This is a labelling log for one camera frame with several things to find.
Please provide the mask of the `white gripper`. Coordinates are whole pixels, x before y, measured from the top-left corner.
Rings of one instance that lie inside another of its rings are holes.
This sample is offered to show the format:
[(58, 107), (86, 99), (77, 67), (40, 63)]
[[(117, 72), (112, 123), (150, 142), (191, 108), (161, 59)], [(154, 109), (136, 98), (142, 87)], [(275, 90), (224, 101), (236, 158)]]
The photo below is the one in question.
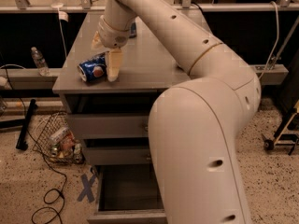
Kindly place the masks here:
[(106, 21), (103, 15), (100, 16), (97, 31), (94, 33), (91, 49), (98, 50), (103, 47), (111, 50), (105, 54), (107, 66), (107, 79), (109, 82), (114, 82), (120, 72), (123, 55), (121, 48), (126, 45), (129, 38), (129, 31), (120, 31), (112, 28)]

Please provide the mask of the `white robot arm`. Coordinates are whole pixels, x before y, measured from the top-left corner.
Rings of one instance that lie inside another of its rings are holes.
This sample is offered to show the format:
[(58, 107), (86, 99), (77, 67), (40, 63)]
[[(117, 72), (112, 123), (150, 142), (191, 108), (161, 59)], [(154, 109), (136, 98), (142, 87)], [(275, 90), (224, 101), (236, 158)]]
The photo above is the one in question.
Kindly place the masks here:
[(261, 101), (253, 69), (164, 0), (107, 0), (98, 44), (125, 46), (140, 18), (189, 80), (149, 113), (149, 148), (168, 224), (252, 224), (235, 138)]

